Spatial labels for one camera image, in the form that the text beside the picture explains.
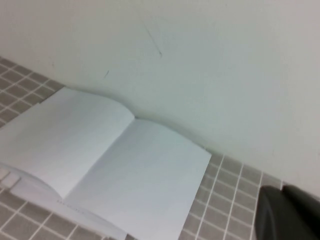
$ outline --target white wall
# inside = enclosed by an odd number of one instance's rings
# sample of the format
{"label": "white wall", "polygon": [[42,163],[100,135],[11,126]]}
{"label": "white wall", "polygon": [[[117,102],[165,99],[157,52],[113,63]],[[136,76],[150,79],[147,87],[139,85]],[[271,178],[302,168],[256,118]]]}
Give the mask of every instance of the white wall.
{"label": "white wall", "polygon": [[319,9],[318,0],[2,0],[0,56],[320,194]]}

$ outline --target black object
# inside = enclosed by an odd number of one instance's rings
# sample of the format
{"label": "black object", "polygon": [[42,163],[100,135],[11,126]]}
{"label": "black object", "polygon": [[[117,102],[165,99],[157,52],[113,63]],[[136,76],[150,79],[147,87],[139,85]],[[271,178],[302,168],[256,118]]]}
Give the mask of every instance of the black object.
{"label": "black object", "polygon": [[257,240],[320,240],[320,202],[293,185],[262,186],[254,228]]}

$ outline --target tiled floor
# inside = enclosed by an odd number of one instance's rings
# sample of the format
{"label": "tiled floor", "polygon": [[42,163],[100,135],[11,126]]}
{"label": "tiled floor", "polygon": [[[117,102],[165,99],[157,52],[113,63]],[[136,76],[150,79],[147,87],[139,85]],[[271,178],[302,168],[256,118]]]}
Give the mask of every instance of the tiled floor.
{"label": "tiled floor", "polygon": [[[63,87],[0,58],[0,127]],[[214,153],[179,240],[254,240],[259,187],[282,181]],[[0,192],[0,240],[107,239],[54,213]]]}

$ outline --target scuff mark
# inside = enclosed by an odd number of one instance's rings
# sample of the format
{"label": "scuff mark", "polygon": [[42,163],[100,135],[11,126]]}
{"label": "scuff mark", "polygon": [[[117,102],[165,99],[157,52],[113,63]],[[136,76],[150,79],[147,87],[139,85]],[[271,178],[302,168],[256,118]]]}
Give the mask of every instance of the scuff mark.
{"label": "scuff mark", "polygon": [[107,75],[109,74],[109,70],[106,72],[106,74],[104,75],[104,79],[107,77]]}
{"label": "scuff mark", "polygon": [[143,23],[145,31],[148,33],[149,37],[151,38],[151,41],[152,41],[153,45],[155,46],[156,50],[158,51],[158,53],[160,55],[160,58],[162,58],[162,52],[160,51],[156,41],[154,40],[154,37],[151,35],[151,33],[150,33],[149,29],[147,28],[145,22],[143,20],[141,20],[141,22]]}
{"label": "scuff mark", "polygon": [[143,18],[141,17],[140,11],[138,10],[136,4],[135,4],[135,3],[132,3],[132,7],[133,7],[134,11],[136,12],[136,14],[138,15],[139,20],[140,20],[141,23],[143,24],[144,29],[145,29],[146,33],[149,35],[149,38],[151,39],[151,41],[152,41],[152,43],[153,43],[156,51],[159,53],[160,58],[162,58],[162,52],[160,51],[160,48],[159,48],[158,44],[156,43],[154,37],[151,35],[148,27],[146,26],[145,21],[144,21]]}

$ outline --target open notebook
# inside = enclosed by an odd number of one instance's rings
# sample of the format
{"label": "open notebook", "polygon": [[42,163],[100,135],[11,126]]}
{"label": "open notebook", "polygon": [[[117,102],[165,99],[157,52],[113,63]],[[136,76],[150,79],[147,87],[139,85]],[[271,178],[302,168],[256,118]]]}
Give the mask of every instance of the open notebook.
{"label": "open notebook", "polygon": [[0,130],[13,194],[118,240],[177,240],[210,157],[114,100],[68,88]]}

